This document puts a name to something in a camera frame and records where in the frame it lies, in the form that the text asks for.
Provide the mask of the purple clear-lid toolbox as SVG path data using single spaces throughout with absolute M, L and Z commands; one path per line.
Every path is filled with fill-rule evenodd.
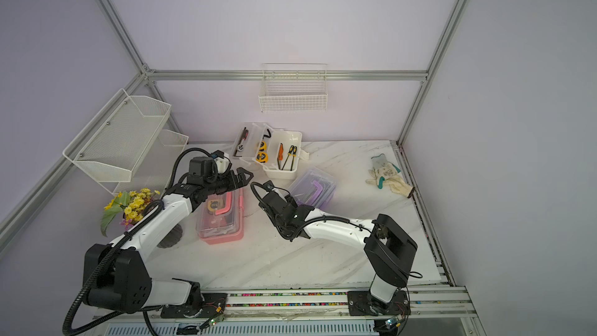
M 298 205 L 311 205 L 325 210 L 334 197 L 336 189 L 335 177 L 317 167 L 312 167 L 291 184 L 289 193 Z

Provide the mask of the pink clear-lid toolbox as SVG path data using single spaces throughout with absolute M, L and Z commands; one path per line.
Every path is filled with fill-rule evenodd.
M 243 189 L 222 195 L 211 195 L 200 205 L 197 218 L 197 235 L 210 245 L 241 240 L 244 236 Z

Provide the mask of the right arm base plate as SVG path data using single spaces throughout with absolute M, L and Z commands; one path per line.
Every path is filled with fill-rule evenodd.
M 410 315 L 410 300 L 405 291 L 396 291 L 392 300 L 384 303 L 369 291 L 347 292 L 348 310 L 351 316 L 406 316 Z

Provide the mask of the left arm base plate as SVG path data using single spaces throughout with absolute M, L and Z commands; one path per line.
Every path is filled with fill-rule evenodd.
M 224 292 L 203 292 L 198 301 L 183 305 L 169 305 L 161 310 L 162 319 L 209 319 L 223 314 L 228 294 Z

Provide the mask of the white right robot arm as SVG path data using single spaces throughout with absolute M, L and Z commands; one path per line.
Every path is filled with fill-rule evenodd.
M 361 250 L 375 273 L 369 295 L 377 302 L 392 303 L 396 292 L 407 287 L 418 244 L 392 217 L 349 219 L 299 205 L 275 189 L 264 196 L 252 192 L 283 239 L 328 240 Z

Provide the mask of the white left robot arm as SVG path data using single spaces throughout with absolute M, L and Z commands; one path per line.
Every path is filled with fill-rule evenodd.
M 181 306 L 197 313 L 204 306 L 201 285 L 183 279 L 155 279 L 146 260 L 176 227 L 210 195 L 247 186 L 253 174 L 238 168 L 209 183 L 178 183 L 149 205 L 149 214 L 110 244 L 96 244 L 85 256 L 82 302 L 124 314 L 153 306 Z

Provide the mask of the white plastic toolbox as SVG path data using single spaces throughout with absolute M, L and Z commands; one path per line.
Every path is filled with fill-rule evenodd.
M 244 151 L 241 153 L 241 156 L 234 156 L 233 154 L 236 144 L 238 143 L 239 136 L 245 127 L 248 128 L 249 135 L 247 137 L 247 141 L 245 142 Z M 271 130 L 271 138 L 262 139 L 267 128 Z M 267 143 L 267 163 L 258 163 L 258 161 L 256 161 L 256 155 L 261 141 L 265 141 Z M 278 169 L 277 155 L 278 147 L 281 143 L 284 146 L 284 158 L 281 161 L 282 163 L 284 163 L 286 159 L 289 147 L 298 147 L 293 171 L 291 171 L 291 157 L 288 159 L 283 170 Z M 299 165 L 301 162 L 309 160 L 310 153 L 303 149 L 303 134 L 301 132 L 272 128 L 269 124 L 261 122 L 248 122 L 241 125 L 239 135 L 236 136 L 236 141 L 234 141 L 233 144 L 232 156 L 234 159 L 240 160 L 247 165 L 259 166 L 271 179 L 294 180 L 299 172 Z

